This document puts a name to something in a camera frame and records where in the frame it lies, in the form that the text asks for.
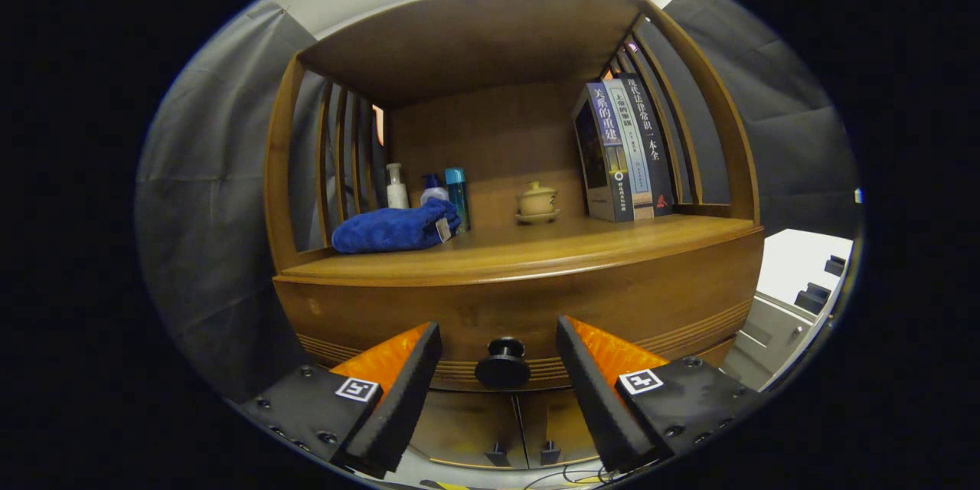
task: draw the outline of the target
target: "towel tag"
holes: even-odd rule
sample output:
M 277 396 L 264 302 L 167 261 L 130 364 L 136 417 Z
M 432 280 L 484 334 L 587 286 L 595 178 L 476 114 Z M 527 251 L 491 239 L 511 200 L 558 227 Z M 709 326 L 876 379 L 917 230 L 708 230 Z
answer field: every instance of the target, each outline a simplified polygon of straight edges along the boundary
M 449 222 L 445 217 L 439 218 L 437 221 L 435 221 L 435 229 L 437 232 L 439 232 L 439 239 L 441 239 L 444 243 L 449 241 L 449 238 L 452 237 L 452 232 L 449 231 Z

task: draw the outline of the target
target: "book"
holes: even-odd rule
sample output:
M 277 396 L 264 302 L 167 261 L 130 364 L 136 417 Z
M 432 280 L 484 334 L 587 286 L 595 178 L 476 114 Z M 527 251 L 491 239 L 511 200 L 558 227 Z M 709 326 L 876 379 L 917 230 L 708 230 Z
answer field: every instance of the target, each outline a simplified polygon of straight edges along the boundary
M 613 105 L 602 83 L 588 83 L 573 112 L 589 217 L 623 222 L 633 219 L 629 166 Z
M 652 200 L 654 200 L 654 215 L 664 217 L 673 212 L 673 205 L 676 203 L 671 179 L 671 159 L 665 148 L 665 121 L 658 120 L 657 111 L 652 108 L 654 103 L 643 88 L 639 75 L 623 73 L 619 75 L 619 79 L 626 87 L 626 95 L 629 96 L 636 114 L 637 126 L 643 140 L 647 169 L 650 173 Z
M 626 152 L 626 163 L 629 168 L 629 187 L 632 193 L 634 221 L 654 217 L 654 196 L 650 187 L 650 173 L 647 169 L 647 155 L 643 149 L 643 137 L 640 135 L 637 118 L 633 113 L 626 86 L 622 80 L 613 78 L 603 81 L 609 102 L 616 111 L 616 122 L 622 135 L 622 147 Z

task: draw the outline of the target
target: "cabinet door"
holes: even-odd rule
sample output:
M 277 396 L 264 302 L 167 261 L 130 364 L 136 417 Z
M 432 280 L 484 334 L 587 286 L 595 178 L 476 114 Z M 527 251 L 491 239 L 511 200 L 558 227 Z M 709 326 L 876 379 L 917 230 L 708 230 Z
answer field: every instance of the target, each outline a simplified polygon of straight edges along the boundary
M 775 372 L 786 364 L 811 328 L 808 319 L 756 297 L 749 318 L 735 337 L 735 348 Z
M 520 393 L 518 406 L 530 468 L 560 466 L 599 455 L 573 390 Z M 548 441 L 560 452 L 542 456 Z
M 498 444 L 501 454 L 494 463 L 487 452 Z M 508 393 L 430 391 L 412 446 L 434 462 L 470 468 L 528 468 L 521 424 Z

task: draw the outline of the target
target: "wooden shelf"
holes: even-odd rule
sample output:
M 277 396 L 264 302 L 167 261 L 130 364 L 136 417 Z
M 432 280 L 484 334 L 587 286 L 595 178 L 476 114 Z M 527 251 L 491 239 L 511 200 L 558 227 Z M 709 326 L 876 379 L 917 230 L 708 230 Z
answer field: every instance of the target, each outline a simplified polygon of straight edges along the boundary
M 598 270 L 741 237 L 751 220 L 672 214 L 636 222 L 559 218 L 540 226 L 476 229 L 427 250 L 335 255 L 277 279 L 360 287 L 465 285 Z

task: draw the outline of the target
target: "folded towel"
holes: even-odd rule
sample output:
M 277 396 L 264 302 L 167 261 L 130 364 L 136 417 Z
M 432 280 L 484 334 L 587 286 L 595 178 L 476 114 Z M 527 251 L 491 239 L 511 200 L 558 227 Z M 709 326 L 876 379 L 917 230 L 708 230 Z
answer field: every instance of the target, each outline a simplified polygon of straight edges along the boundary
M 445 218 L 452 235 L 459 215 L 450 201 L 430 197 L 421 208 L 379 208 L 340 224 L 330 242 L 339 253 L 382 253 L 388 250 L 428 249 L 439 245 L 436 222 Z

